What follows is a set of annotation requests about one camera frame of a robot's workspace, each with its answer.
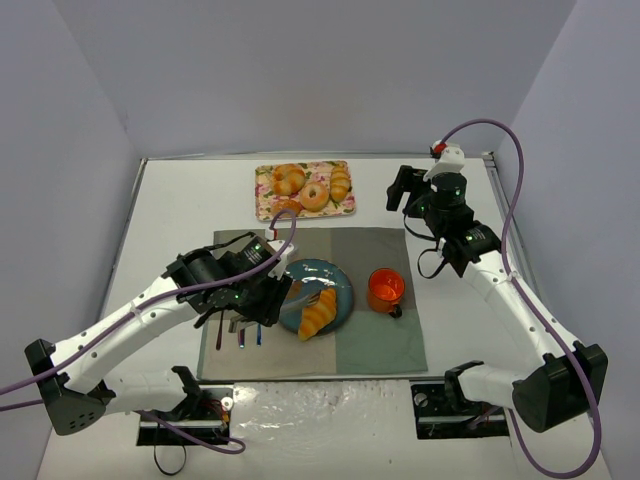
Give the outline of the long croissant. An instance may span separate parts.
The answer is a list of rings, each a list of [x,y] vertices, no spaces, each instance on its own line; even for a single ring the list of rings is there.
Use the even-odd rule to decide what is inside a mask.
[[[317,302],[302,310],[298,339],[307,341],[337,316],[337,293],[334,288],[322,290]]]

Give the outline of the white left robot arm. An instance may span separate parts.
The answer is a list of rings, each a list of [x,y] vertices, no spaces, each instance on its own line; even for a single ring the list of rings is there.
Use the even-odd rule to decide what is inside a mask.
[[[25,349],[54,431],[78,433],[105,415],[155,411],[181,420],[204,399],[191,371],[173,366],[152,373],[117,367],[170,329],[201,327],[214,313],[275,324],[292,285],[285,270],[294,246],[252,236],[238,252],[215,256],[211,247],[178,256],[135,299],[81,333],[57,343],[36,340]]]

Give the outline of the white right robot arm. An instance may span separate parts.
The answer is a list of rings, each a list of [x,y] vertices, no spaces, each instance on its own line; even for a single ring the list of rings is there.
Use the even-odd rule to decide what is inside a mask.
[[[537,433],[589,410],[600,398],[608,357],[597,344],[583,345],[551,318],[550,312],[504,269],[501,241],[474,217],[466,203],[467,180],[408,165],[387,188],[386,208],[422,219],[439,241],[444,266],[451,266],[491,308],[525,356],[522,372],[469,361],[445,373],[445,389],[460,411],[474,403],[514,410]]]

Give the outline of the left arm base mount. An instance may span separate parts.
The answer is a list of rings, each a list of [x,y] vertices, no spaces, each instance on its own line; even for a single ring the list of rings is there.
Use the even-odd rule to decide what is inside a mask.
[[[151,413],[177,429],[203,442],[227,446],[230,435],[231,410],[234,406],[231,384],[206,384],[195,379],[184,366],[171,369],[180,378],[185,398],[168,411]],[[157,422],[140,419],[137,446],[192,446],[187,440]]]

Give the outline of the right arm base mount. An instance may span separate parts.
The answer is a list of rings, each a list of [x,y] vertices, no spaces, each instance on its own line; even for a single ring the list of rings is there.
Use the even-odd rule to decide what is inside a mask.
[[[445,377],[410,381],[414,426],[418,440],[508,437],[504,409],[486,402],[458,402]]]

